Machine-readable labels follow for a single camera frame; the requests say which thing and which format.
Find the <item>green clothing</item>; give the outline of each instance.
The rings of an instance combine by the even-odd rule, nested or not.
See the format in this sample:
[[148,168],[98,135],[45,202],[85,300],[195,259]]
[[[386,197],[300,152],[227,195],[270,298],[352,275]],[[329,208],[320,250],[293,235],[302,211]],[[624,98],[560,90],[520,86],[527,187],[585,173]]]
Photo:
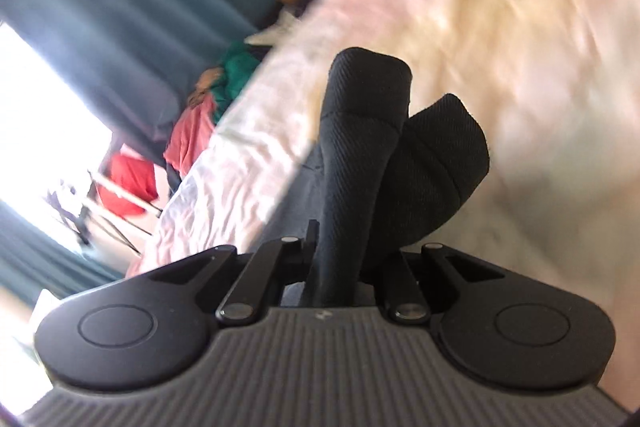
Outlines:
[[260,60],[248,51],[248,46],[243,42],[234,42],[229,47],[220,67],[223,73],[211,87],[213,98],[216,99],[216,110],[213,113],[213,123],[218,124],[222,115],[231,103],[240,95],[244,86],[254,74]]

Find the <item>white bedsheet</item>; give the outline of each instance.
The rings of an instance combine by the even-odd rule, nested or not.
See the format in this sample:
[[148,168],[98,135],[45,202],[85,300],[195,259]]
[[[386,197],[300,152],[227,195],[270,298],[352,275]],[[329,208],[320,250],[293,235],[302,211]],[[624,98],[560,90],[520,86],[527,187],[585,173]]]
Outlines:
[[140,269],[248,247],[348,46],[407,61],[411,113],[453,92],[487,135],[490,174],[433,238],[603,306],[618,331],[603,385],[640,405],[640,0],[319,0],[217,127]]

